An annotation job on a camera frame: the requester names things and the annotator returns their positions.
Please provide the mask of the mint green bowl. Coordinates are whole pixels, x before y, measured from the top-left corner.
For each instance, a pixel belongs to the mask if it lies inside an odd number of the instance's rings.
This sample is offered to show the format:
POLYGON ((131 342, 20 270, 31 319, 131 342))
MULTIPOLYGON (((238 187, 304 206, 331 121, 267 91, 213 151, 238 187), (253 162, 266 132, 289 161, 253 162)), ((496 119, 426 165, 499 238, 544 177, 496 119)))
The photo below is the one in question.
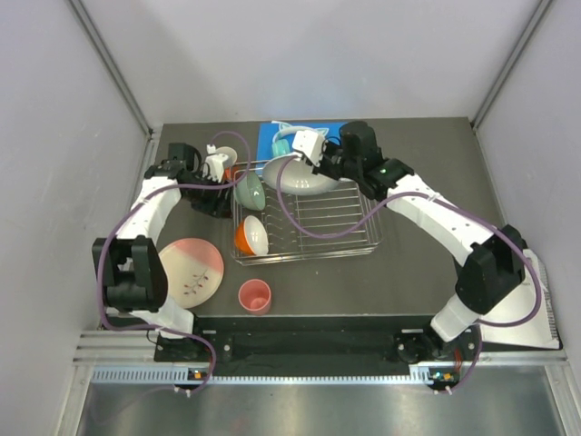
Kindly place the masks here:
POLYGON ((266 206, 266 196, 261 178, 254 172, 240 173, 236 177, 234 199, 236 203, 252 211, 262 211, 266 206))

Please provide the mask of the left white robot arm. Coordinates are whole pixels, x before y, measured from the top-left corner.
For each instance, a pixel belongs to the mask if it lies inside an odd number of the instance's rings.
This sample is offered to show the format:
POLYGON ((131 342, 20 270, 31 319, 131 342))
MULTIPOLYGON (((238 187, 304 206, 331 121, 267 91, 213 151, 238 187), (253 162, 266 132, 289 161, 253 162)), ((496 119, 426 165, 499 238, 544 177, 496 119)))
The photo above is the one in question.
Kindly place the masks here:
POLYGON ((144 320, 162 336, 175 339, 174 349, 190 361, 203 355, 206 340, 193 329, 194 315, 170 296, 156 243, 182 199, 212 217, 231 216, 232 188, 225 176, 235 153, 213 145, 207 152, 201 155, 191 145, 170 144, 167 158, 145 171, 129 215, 92 247, 99 310, 114 308, 144 320))

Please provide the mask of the white blue-rimmed plate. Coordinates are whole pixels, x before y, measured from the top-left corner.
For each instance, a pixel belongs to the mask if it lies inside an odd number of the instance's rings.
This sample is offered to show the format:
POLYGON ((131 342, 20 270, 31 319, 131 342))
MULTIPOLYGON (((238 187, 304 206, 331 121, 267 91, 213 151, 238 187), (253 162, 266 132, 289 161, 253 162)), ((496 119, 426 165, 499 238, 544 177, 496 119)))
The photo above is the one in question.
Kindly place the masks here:
POLYGON ((335 189, 339 180, 312 172, 313 167, 303 161, 280 156, 268 161, 261 170, 262 180, 271 188, 277 188, 277 180, 282 165, 288 161, 281 175, 281 191, 299 196, 323 194, 335 189))

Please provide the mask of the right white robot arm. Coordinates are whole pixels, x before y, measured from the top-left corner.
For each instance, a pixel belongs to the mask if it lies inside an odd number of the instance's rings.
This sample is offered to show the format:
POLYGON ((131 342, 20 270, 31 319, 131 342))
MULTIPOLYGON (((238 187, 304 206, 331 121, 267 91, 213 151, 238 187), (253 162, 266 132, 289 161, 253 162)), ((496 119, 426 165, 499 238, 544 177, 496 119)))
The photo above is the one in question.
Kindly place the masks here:
POLYGON ((430 357, 447 358, 474 323, 517 328, 536 314, 537 278, 518 230, 498 229, 457 208, 410 166, 384 156, 367 123, 344 124, 337 142, 309 130, 298 134, 292 148, 313 174, 355 182, 366 197, 412 221, 451 254, 458 279, 423 338, 430 357))

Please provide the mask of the orange white bowl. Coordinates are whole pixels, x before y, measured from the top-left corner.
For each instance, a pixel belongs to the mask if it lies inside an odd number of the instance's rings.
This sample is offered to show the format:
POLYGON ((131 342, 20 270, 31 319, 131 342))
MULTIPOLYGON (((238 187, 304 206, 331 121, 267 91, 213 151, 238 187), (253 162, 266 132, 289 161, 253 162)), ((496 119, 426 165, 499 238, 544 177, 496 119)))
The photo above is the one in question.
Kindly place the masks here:
POLYGON ((244 254, 263 256, 269 253, 268 234, 262 222, 255 216, 247 216, 237 227, 235 246, 244 254))

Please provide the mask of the chrome wire dish rack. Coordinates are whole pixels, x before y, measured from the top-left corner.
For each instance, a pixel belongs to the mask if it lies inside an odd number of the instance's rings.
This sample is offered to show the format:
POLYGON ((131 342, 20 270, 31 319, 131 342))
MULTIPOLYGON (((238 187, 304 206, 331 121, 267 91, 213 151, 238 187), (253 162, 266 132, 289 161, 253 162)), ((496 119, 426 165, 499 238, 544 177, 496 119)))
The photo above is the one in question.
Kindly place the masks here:
MULTIPOLYGON (((268 234, 269 253, 264 256, 244 254, 234 243, 231 244, 232 258, 243 266, 363 255, 372 253, 382 242, 377 215, 340 238, 320 240, 301 233, 281 209, 276 190, 267 184, 262 187, 266 196, 264 210, 252 211, 236 202, 231 203, 233 229, 247 216, 253 215, 262 222, 268 234)), ((299 196, 285 193, 282 199, 301 227, 320 234, 339 233, 351 227, 376 205, 363 196, 352 181, 340 181, 335 189, 323 194, 299 196)))

